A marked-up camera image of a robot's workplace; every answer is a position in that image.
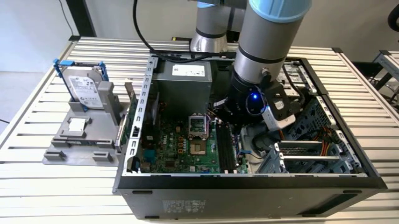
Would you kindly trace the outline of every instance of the label sticker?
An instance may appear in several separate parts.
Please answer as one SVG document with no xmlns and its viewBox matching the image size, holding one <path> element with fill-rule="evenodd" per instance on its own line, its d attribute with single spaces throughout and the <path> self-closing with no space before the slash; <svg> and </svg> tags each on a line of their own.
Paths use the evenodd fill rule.
<svg viewBox="0 0 399 224">
<path fill-rule="evenodd" d="M 166 213 L 203 213 L 206 200 L 163 200 L 163 210 Z"/>
<path fill-rule="evenodd" d="M 74 92 L 78 95 L 79 102 L 89 108 L 103 109 L 99 92 L 95 81 L 90 77 L 70 76 Z"/>
<path fill-rule="evenodd" d="M 173 68 L 173 76 L 206 77 L 205 65 L 177 64 Z"/>
<path fill-rule="evenodd" d="M 74 145 L 82 145 L 81 141 L 67 141 L 69 144 L 74 144 Z"/>
</svg>

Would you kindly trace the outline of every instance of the motherboard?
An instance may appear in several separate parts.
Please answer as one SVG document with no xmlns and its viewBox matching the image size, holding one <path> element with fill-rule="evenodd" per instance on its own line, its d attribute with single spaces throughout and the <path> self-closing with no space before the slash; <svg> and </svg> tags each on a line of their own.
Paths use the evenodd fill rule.
<svg viewBox="0 0 399 224">
<path fill-rule="evenodd" d="M 226 151 L 239 173 L 247 173 L 246 159 L 237 155 L 237 144 L 231 134 L 223 142 L 218 137 L 217 121 L 210 116 L 190 116 L 189 120 L 162 119 L 159 140 L 154 148 L 145 149 L 141 170 L 143 173 L 225 173 Z"/>
</svg>

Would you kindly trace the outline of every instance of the gray floor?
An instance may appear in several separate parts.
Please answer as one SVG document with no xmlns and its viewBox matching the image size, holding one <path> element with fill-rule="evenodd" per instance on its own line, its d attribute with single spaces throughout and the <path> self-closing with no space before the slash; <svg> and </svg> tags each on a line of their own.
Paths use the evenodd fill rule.
<svg viewBox="0 0 399 224">
<path fill-rule="evenodd" d="M 11 121 L 45 73 L 0 72 L 0 119 Z M 7 123 L 0 122 L 0 133 Z"/>
</svg>

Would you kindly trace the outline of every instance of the black power cord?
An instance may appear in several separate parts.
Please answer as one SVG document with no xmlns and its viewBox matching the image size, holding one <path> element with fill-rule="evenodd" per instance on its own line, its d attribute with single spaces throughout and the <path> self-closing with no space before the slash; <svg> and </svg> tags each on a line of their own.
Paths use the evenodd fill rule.
<svg viewBox="0 0 399 224">
<path fill-rule="evenodd" d="M 265 95 L 262 93 L 262 90 L 258 86 L 255 86 L 255 88 L 258 89 L 258 93 L 259 93 L 259 97 L 262 98 L 262 103 L 263 103 L 263 107 L 262 107 L 262 110 L 259 113 L 253 113 L 250 111 L 250 108 L 249 108 L 249 99 L 250 97 L 254 95 L 254 93 L 250 93 L 247 98 L 246 98 L 246 110 L 247 110 L 247 113 L 253 116 L 253 117 L 258 117 L 259 115 L 263 114 L 265 110 L 266 110 L 266 106 L 268 106 L 268 103 L 266 103 L 266 98 L 265 98 Z"/>
<path fill-rule="evenodd" d="M 5 122 L 5 123 L 7 123 L 7 124 L 10 124 L 10 121 L 6 121 L 6 120 L 3 120 L 3 119 L 0 119 L 0 121 Z"/>
<path fill-rule="evenodd" d="M 258 157 L 258 156 L 255 156 L 253 153 L 243 153 L 243 154 L 246 154 L 246 155 L 251 155 L 251 156 L 254 156 L 257 159 L 262 159 L 261 157 Z"/>
<path fill-rule="evenodd" d="M 398 19 L 399 19 L 399 4 L 396 6 L 394 10 L 389 15 L 389 26 L 397 32 L 399 32 Z"/>
<path fill-rule="evenodd" d="M 266 127 L 266 130 L 262 131 L 261 133 L 258 133 L 251 140 L 253 151 L 257 153 L 257 155 L 261 155 L 261 152 L 263 152 L 263 151 L 266 153 L 269 153 L 269 151 L 270 151 L 269 149 L 265 149 L 257 145 L 258 140 L 265 137 L 269 138 L 274 143 L 281 141 L 273 135 L 270 135 L 269 128 Z"/>
<path fill-rule="evenodd" d="M 65 12 L 65 6 L 63 6 L 63 3 L 62 3 L 62 0 L 58 0 L 61 2 L 61 5 L 62 5 L 62 10 L 63 10 L 63 15 L 65 15 L 65 18 L 66 18 L 66 21 L 67 21 L 67 24 L 70 26 L 70 30 L 71 30 L 71 34 L 74 36 L 74 31 L 73 31 L 73 28 L 71 28 L 71 25 L 70 25 L 70 22 L 69 22 L 69 19 L 67 19 L 67 16 L 66 16 L 66 12 Z"/>
<path fill-rule="evenodd" d="M 312 138 L 312 134 L 316 133 L 316 132 L 320 132 L 320 131 L 321 131 L 321 129 L 316 129 L 313 131 L 309 131 L 308 133 L 305 133 L 304 135 L 301 135 L 298 137 L 297 141 L 301 141 L 301 140 Z"/>
<path fill-rule="evenodd" d="M 163 60 L 169 61 L 169 62 L 173 62 L 173 63 L 190 63 L 190 62 L 195 62 L 195 61 L 199 61 L 202 59 L 206 59 L 209 58 L 210 56 L 201 56 L 201 57 L 197 57 L 197 58 L 193 58 L 193 59 L 187 59 L 187 60 L 175 60 L 173 58 L 169 58 L 166 56 L 163 56 L 159 51 L 157 51 L 154 49 L 154 47 L 149 44 L 149 42 L 146 41 L 145 37 L 143 37 L 143 34 L 141 32 L 141 29 L 139 29 L 139 25 L 138 25 L 138 0 L 134 0 L 134 25 L 135 25 L 135 30 L 137 30 L 137 33 L 139 35 L 139 38 L 141 40 L 143 41 L 143 43 L 146 44 L 146 46 L 149 47 L 150 49 L 150 52 L 151 53 L 155 53 L 157 56 L 159 58 L 162 58 Z"/>
<path fill-rule="evenodd" d="M 294 83 L 293 83 L 293 80 L 292 80 L 292 77 L 290 77 L 290 74 L 289 74 L 289 72 L 288 72 L 288 69 L 286 69 L 286 65 L 284 64 L 284 71 L 285 71 L 285 74 L 286 74 L 286 77 L 288 77 L 288 80 L 289 80 L 289 83 L 290 83 L 290 85 L 292 85 L 292 87 L 293 87 L 293 89 L 298 92 L 298 94 L 300 94 L 300 103 L 301 103 L 301 105 L 305 105 L 305 94 L 300 91 L 300 89 L 298 89 L 298 87 L 297 87 L 297 85 L 294 85 Z"/>
</svg>

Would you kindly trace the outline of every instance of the wire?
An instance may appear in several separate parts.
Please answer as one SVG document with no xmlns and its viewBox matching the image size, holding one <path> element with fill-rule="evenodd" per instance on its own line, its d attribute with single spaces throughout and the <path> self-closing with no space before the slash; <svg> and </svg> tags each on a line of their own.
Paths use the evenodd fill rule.
<svg viewBox="0 0 399 224">
<path fill-rule="evenodd" d="M 61 5 L 62 5 L 63 15 L 65 15 L 65 18 L 66 18 L 67 24 L 69 24 L 69 26 L 70 26 L 71 34 L 73 34 L 73 36 L 75 36 L 75 35 L 74 35 L 73 28 L 71 28 L 71 25 L 70 25 L 70 22 L 69 22 L 69 19 L 67 19 L 67 16 L 66 16 L 66 12 L 65 12 L 65 6 L 63 6 L 63 3 L 62 3 L 62 0 L 58 0 L 58 1 L 61 2 Z"/>
<path fill-rule="evenodd" d="M 210 109 L 209 109 L 209 112 L 217 116 L 217 114 L 214 113 L 214 111 L 213 111 L 213 110 L 210 110 Z"/>
<path fill-rule="evenodd" d="M 266 128 L 266 130 L 261 133 L 258 133 L 253 140 L 251 140 L 251 146 L 253 146 L 253 150 L 255 151 L 255 153 L 259 155 L 262 151 L 269 151 L 268 149 L 265 148 L 261 148 L 258 145 L 257 145 L 257 141 L 261 137 L 266 136 L 273 142 L 278 142 L 280 139 L 277 139 L 274 136 L 272 136 L 269 134 L 269 129 Z"/>
<path fill-rule="evenodd" d="M 325 153 L 325 140 L 322 141 L 322 152 L 321 152 L 321 156 L 324 156 Z"/>
<path fill-rule="evenodd" d="M 330 149 L 330 145 L 332 143 L 329 143 L 328 147 L 326 147 L 326 150 L 325 150 L 325 156 L 328 156 L 328 152 L 329 152 L 329 149 Z"/>
<path fill-rule="evenodd" d="M 369 81 L 373 84 L 373 86 L 374 86 L 373 82 L 378 82 L 378 80 L 376 80 L 376 79 L 374 80 L 369 80 Z M 393 100 L 397 97 L 397 102 L 394 104 L 392 104 L 393 107 L 397 107 L 399 105 L 399 93 L 397 93 L 397 91 L 394 90 L 394 88 L 389 84 L 386 84 L 386 87 L 394 92 L 393 96 L 389 97 L 386 100 L 389 101 L 389 103 L 392 103 Z"/>
<path fill-rule="evenodd" d="M 171 59 L 166 56 L 163 56 L 159 51 L 157 51 L 154 49 L 154 47 L 150 45 L 150 43 L 146 41 L 145 37 L 143 37 L 143 34 L 141 32 L 141 29 L 139 29 L 139 24 L 138 24 L 138 0 L 134 0 L 134 25 L 135 25 L 135 30 L 137 30 L 137 33 L 139 35 L 139 38 L 141 40 L 143 41 L 143 43 L 146 44 L 146 46 L 149 47 L 150 49 L 150 52 L 151 53 L 155 53 L 157 56 L 159 58 L 162 58 L 163 60 L 169 61 L 169 62 L 173 62 L 173 63 L 189 63 L 189 62 L 195 62 L 195 61 L 199 61 L 202 59 L 206 59 L 209 58 L 210 56 L 201 56 L 201 57 L 197 57 L 197 58 L 193 58 L 193 59 L 187 59 L 187 60 L 175 60 L 175 59 Z"/>
<path fill-rule="evenodd" d="M 255 156 L 253 153 L 243 153 L 243 152 L 241 152 L 242 154 L 246 154 L 246 155 L 251 155 L 251 156 L 254 156 L 257 159 L 262 159 L 261 157 L 258 157 L 258 156 Z"/>
<path fill-rule="evenodd" d="M 281 139 L 282 139 L 282 140 L 286 140 L 284 131 L 282 131 L 281 129 L 280 129 L 280 134 L 281 134 Z"/>
<path fill-rule="evenodd" d="M 259 113 L 253 113 L 253 112 L 250 111 L 250 108 L 249 108 L 249 99 L 250 99 L 250 96 L 253 96 L 253 93 L 249 94 L 249 96 L 247 96 L 247 98 L 246 98 L 246 110 L 247 110 L 247 113 L 249 113 L 251 116 L 254 116 L 254 117 L 262 115 L 263 112 L 265 112 L 265 110 L 266 110 L 266 100 L 265 100 L 265 96 L 263 96 L 263 94 L 262 94 L 262 90 L 259 89 L 258 86 L 255 86 L 255 87 L 257 87 L 257 89 L 258 89 L 258 92 L 259 92 L 259 95 L 261 95 L 261 98 L 262 98 L 263 108 L 262 108 L 262 110 L 261 110 Z"/>
<path fill-rule="evenodd" d="M 316 132 L 320 132 L 320 131 L 322 131 L 322 130 L 321 130 L 321 129 L 316 129 L 316 130 L 313 130 L 313 131 L 309 131 L 309 132 L 305 133 L 302 136 L 300 136 L 297 140 L 304 140 L 304 139 L 306 139 L 306 138 L 310 138 L 310 134 L 313 134 L 313 133 L 316 133 Z"/>
<path fill-rule="evenodd" d="M 322 131 L 320 131 L 320 133 L 317 134 L 317 136 L 314 137 L 313 141 L 318 141 L 322 135 Z"/>
<path fill-rule="evenodd" d="M 6 121 L 6 120 L 3 120 L 3 119 L 0 119 L 0 121 L 5 122 L 5 123 L 7 123 L 7 124 L 10 124 L 10 121 Z"/>
<path fill-rule="evenodd" d="M 293 89 L 294 89 L 294 90 L 298 92 L 298 94 L 300 94 L 300 103 L 301 103 L 301 105 L 305 105 L 305 94 L 300 91 L 297 85 L 294 85 L 285 64 L 284 64 L 284 71 L 285 71 L 285 74 L 286 74 L 286 77 L 288 77 L 288 80 L 289 80 L 289 83 L 290 83 Z"/>
<path fill-rule="evenodd" d="M 389 26 L 397 32 L 399 32 L 399 26 L 397 23 L 398 19 L 399 19 L 399 4 L 396 6 L 394 10 L 392 11 L 392 13 L 389 15 Z"/>
</svg>

